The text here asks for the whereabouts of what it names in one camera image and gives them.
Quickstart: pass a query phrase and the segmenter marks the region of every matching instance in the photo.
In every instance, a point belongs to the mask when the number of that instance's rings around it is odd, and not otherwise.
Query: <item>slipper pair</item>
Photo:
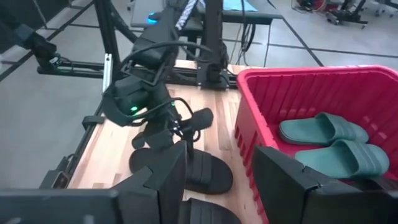
[[[299,151],[295,159],[329,177],[377,177],[389,168],[387,154],[366,144],[366,131],[341,116],[320,113],[314,118],[283,121],[279,130],[281,138],[292,144],[328,146]]]

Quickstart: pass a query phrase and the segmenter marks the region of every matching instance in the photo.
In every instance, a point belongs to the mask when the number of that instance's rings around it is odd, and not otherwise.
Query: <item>wooden tabletop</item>
[[[196,64],[192,61],[178,60],[176,67],[196,68]],[[241,65],[229,66],[229,70],[235,74],[247,68]],[[204,107],[213,111],[213,125],[202,131],[201,139],[195,143],[195,148],[224,160],[234,175],[233,187],[228,193],[205,195],[186,190],[184,200],[193,197],[217,203],[237,214],[243,224],[261,223],[233,134],[240,101],[239,92],[199,90],[197,87],[180,85],[168,85],[168,89],[172,97],[184,98],[193,111]],[[175,106],[184,119],[190,117],[182,103],[176,102]],[[109,120],[98,124],[68,188],[107,189],[132,175],[128,166],[129,157],[134,150],[131,139],[143,129],[143,126],[122,128]]]

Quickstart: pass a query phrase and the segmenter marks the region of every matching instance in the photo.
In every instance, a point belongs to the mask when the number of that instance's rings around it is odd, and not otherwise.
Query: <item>floor tile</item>
[[[232,64],[245,65],[244,58],[238,62],[240,44],[231,57]],[[264,66],[267,47],[265,45],[252,45],[246,53],[246,62],[250,66]],[[266,61],[266,67],[317,67],[311,55],[302,49],[291,49],[285,47],[270,46]]]
[[[47,27],[58,29],[69,21],[73,16],[75,16],[80,10],[79,9],[71,9],[66,7],[60,13],[58,13],[53,19],[47,21]]]
[[[0,75],[6,71],[9,67],[11,67],[11,65],[2,65],[0,62]]]
[[[17,62],[19,59],[21,59],[23,56],[25,56],[28,52],[29,52],[28,50],[15,45],[2,54],[2,59],[7,60],[9,62]]]
[[[336,65],[383,65],[398,71],[398,58],[371,57],[314,51],[325,66]]]
[[[290,0],[272,2],[311,48],[398,55],[398,16],[374,17],[374,11],[365,10],[361,15],[369,24],[362,30],[357,24],[330,24],[325,15],[317,12],[296,12],[291,9]]]
[[[131,20],[131,12],[127,10],[127,0],[112,0],[112,3],[125,23],[129,25]],[[74,24],[98,26],[95,7],[91,6],[89,9],[87,9],[87,11],[85,11],[77,20],[74,21]]]
[[[72,6],[86,6],[91,0],[71,0]]]
[[[116,40],[119,55],[124,58],[130,53],[132,43],[118,31],[116,31]],[[101,63],[104,60],[105,49],[101,32],[97,28],[70,26],[52,42],[58,45],[58,52],[70,60]]]
[[[101,80],[39,75],[30,58],[0,82],[0,188],[37,188],[73,153],[95,112]]]
[[[234,39],[240,41],[242,31],[243,26],[241,24],[232,24],[227,22],[223,24],[223,38],[225,39]],[[257,25],[253,41],[259,42],[261,44],[267,44],[268,31],[269,26]],[[296,38],[296,36],[293,35],[293,32],[289,30],[282,19],[275,19],[272,21],[270,43],[302,47],[300,41]]]

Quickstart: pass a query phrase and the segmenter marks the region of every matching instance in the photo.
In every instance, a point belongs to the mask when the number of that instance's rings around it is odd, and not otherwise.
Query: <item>red crate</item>
[[[343,116],[362,126],[369,142],[385,150],[390,159],[385,176],[398,178],[397,72],[370,65],[249,69],[239,74],[237,83],[242,98],[235,138],[264,223],[268,220],[251,168],[254,145],[271,146],[289,156],[316,148],[283,142],[277,134],[283,120],[310,118],[322,111]]]

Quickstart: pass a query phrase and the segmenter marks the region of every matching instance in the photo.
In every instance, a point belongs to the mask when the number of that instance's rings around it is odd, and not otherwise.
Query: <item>black slide sandal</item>
[[[131,172],[146,166],[158,152],[149,148],[135,150],[129,159]],[[233,184],[233,175],[228,165],[211,154],[194,149],[193,158],[188,159],[185,189],[203,194],[223,194]]]
[[[178,224],[240,224],[227,208],[194,198],[182,202]]]

